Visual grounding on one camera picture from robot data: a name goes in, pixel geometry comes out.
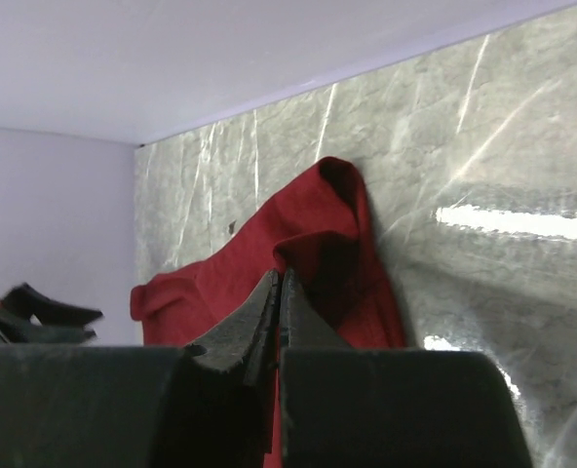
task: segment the marble countertop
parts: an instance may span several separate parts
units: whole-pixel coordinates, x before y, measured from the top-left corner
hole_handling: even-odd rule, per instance
[[[146,145],[140,281],[352,161],[415,344],[480,350],[536,465],[577,467],[577,7]]]

